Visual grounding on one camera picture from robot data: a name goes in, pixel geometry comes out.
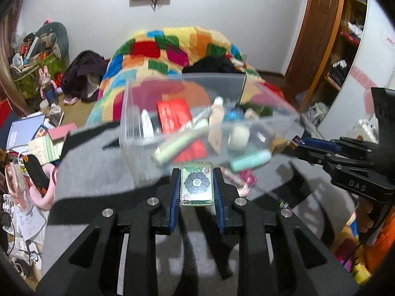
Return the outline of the white green tube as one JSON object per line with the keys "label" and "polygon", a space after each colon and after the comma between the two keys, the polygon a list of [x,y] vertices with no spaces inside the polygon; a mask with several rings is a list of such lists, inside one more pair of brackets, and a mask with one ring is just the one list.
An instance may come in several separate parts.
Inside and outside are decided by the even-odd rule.
{"label": "white green tube", "polygon": [[208,131],[208,126],[208,119],[200,120],[190,131],[164,141],[153,152],[153,161],[159,166],[167,164],[186,149],[192,142],[204,135]]}

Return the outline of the white cream tube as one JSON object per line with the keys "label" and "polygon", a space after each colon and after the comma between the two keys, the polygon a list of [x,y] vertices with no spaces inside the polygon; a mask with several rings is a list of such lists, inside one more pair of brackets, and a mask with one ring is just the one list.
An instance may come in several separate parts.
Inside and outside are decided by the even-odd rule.
{"label": "white cream tube", "polygon": [[143,130],[144,138],[152,138],[154,137],[153,125],[150,118],[150,115],[146,109],[143,109],[141,112],[141,126]]}

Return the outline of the green flower card box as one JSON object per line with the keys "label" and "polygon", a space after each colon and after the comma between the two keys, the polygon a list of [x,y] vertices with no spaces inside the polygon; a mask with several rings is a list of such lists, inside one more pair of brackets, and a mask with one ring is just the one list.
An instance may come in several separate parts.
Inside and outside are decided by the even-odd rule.
{"label": "green flower card box", "polygon": [[181,165],[180,204],[212,206],[214,202],[211,162],[188,162]]}

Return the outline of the beige sachet tube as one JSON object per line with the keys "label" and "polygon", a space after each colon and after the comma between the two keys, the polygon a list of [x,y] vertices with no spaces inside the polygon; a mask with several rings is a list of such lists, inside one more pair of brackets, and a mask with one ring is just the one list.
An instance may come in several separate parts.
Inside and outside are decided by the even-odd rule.
{"label": "beige sachet tube", "polygon": [[214,99],[210,117],[208,132],[208,144],[215,153],[220,154],[222,148],[222,121],[224,119],[224,100],[218,96]]}

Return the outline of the green cluttered storage basket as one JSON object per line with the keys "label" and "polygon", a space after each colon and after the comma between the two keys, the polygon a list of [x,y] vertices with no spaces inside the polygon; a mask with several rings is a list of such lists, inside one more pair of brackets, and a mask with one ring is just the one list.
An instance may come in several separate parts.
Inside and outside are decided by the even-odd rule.
{"label": "green cluttered storage basket", "polygon": [[59,90],[69,55],[66,27],[60,22],[47,21],[36,32],[13,41],[18,45],[10,71],[23,98],[35,98],[41,85],[48,82],[54,82]]}

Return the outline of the pink bunny toy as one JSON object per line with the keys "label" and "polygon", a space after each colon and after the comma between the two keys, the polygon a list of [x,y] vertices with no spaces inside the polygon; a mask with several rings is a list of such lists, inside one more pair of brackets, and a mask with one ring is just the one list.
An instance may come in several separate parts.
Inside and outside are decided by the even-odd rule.
{"label": "pink bunny toy", "polygon": [[51,74],[48,71],[48,66],[43,66],[39,68],[39,92],[43,100],[47,100],[49,106],[59,104],[57,85],[52,79]]}

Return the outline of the dark green bottle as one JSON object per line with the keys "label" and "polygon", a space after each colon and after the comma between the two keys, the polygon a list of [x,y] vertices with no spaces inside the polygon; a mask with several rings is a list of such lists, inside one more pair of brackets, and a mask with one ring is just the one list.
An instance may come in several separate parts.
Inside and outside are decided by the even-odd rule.
{"label": "dark green bottle", "polygon": [[247,102],[245,104],[239,104],[239,108],[243,110],[244,113],[251,109],[259,117],[266,117],[273,115],[273,109],[270,106],[263,106],[256,104],[254,102]]}

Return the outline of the black clothing pile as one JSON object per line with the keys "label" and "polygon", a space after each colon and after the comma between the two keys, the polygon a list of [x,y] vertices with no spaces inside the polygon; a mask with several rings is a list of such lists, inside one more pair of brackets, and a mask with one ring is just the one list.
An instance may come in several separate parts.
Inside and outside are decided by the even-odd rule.
{"label": "black clothing pile", "polygon": [[212,56],[202,58],[191,66],[185,66],[182,71],[183,74],[194,73],[219,73],[219,74],[243,74],[242,71],[226,56]]}

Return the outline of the colourful patchwork quilt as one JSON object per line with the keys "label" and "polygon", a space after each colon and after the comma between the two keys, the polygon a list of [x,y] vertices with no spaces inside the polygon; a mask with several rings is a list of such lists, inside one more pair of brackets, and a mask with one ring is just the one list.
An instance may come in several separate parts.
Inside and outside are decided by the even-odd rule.
{"label": "colourful patchwork quilt", "polygon": [[164,27],[134,34],[110,58],[86,125],[120,120],[124,89],[129,80],[178,75],[208,56],[223,57],[246,74],[248,82],[262,85],[279,98],[285,98],[280,88],[249,66],[240,50],[219,31],[194,26]]}

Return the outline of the dark purple clothing pile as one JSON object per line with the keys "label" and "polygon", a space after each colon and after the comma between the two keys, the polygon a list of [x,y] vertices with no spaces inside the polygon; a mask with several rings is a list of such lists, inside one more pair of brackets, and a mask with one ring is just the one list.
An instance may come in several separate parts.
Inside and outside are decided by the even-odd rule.
{"label": "dark purple clothing pile", "polygon": [[62,76],[61,88],[64,94],[82,102],[97,101],[107,66],[108,59],[96,52],[87,50],[80,53]]}

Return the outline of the clear plastic storage box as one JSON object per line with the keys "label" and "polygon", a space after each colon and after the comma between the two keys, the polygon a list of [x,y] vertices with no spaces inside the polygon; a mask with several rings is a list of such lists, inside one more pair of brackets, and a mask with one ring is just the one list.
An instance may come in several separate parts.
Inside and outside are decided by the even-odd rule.
{"label": "clear plastic storage box", "polygon": [[256,76],[176,74],[128,80],[120,147],[138,187],[184,162],[227,164],[269,148],[297,111]]}

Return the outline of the pink glitter hair clip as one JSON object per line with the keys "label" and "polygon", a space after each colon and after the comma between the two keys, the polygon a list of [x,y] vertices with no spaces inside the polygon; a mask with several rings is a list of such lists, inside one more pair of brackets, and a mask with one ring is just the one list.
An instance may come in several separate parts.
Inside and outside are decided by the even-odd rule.
{"label": "pink glitter hair clip", "polygon": [[254,186],[257,183],[257,177],[253,174],[251,169],[240,172],[240,178],[249,186]]}

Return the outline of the white tape roll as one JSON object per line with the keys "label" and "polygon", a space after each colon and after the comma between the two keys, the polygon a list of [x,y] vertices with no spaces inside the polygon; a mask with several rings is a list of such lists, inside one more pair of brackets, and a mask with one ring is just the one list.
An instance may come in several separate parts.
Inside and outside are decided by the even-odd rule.
{"label": "white tape roll", "polygon": [[250,137],[250,129],[244,125],[234,126],[228,138],[228,148],[233,151],[246,150]]}

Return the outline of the pink striped curtain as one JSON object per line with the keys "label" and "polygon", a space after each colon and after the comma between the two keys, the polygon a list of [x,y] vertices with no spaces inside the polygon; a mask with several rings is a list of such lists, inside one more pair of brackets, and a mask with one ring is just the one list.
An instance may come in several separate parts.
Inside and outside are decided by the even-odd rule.
{"label": "pink striped curtain", "polygon": [[10,8],[9,13],[1,20],[1,100],[8,99],[11,107],[19,116],[29,111],[20,90],[16,86],[9,67],[9,58],[12,56],[11,38],[16,32],[23,0],[17,0]]}

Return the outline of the mint green tube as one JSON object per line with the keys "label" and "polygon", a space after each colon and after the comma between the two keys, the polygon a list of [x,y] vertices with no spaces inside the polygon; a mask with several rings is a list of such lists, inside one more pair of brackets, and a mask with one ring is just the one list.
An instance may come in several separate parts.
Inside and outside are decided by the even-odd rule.
{"label": "mint green tube", "polygon": [[229,166],[233,172],[242,172],[247,169],[254,169],[265,165],[272,158],[271,151],[258,150],[256,152],[241,155],[230,161]]}

